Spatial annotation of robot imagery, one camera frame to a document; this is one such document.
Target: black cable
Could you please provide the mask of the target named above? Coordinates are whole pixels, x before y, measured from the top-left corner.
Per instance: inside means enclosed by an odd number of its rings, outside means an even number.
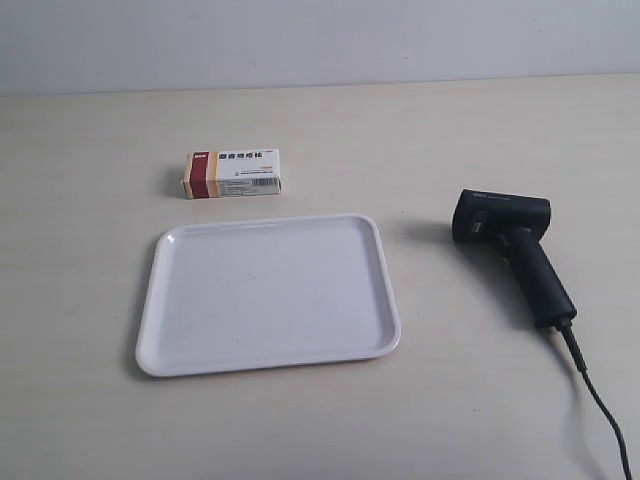
[[[562,333],[565,342],[567,343],[567,347],[569,347],[569,352],[571,352],[571,356],[573,357],[574,362],[576,363],[576,368],[582,374],[582,378],[584,379],[584,383],[586,383],[587,388],[589,389],[589,393],[595,400],[596,404],[602,410],[602,413],[607,418],[609,423],[611,424],[611,428],[613,428],[613,432],[616,434],[616,439],[618,440],[618,448],[620,449],[620,460],[622,461],[622,470],[624,470],[624,477],[626,480],[633,480],[631,476],[631,467],[629,466],[629,458],[627,457],[627,444],[624,441],[624,437],[622,436],[622,430],[620,430],[620,426],[616,419],[613,418],[613,415],[606,407],[600,395],[596,391],[596,388],[591,383],[591,379],[587,374],[587,364],[582,358],[582,353],[580,352],[580,347],[578,346],[578,342],[573,336],[573,332],[571,331],[570,325],[563,325],[557,327]]]

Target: barcode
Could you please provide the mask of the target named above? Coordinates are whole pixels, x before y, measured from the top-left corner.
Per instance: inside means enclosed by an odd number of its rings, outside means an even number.
[[[276,185],[278,179],[277,178],[254,178],[253,186],[254,187],[265,187],[267,185]]]

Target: cardboard box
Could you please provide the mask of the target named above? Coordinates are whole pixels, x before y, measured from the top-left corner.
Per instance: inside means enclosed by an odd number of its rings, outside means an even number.
[[[266,148],[190,153],[182,185],[190,199],[278,194],[280,152]]]

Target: black barcode scanner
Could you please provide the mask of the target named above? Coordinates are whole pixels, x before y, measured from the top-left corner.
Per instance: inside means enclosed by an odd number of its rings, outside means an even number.
[[[453,214],[452,233],[456,242],[487,243],[497,248],[520,284],[535,326],[555,327],[562,333],[576,368],[614,430],[625,478],[633,480],[622,431],[591,383],[571,331],[571,320],[578,312],[540,246],[550,221],[551,205],[544,198],[463,190]]]

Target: red stripe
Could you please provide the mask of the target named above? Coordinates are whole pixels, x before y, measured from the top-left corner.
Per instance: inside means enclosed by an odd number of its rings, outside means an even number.
[[[207,162],[209,161],[209,152],[195,152],[193,154],[193,162],[191,163],[191,176],[189,183],[193,198],[209,198],[207,190]]]

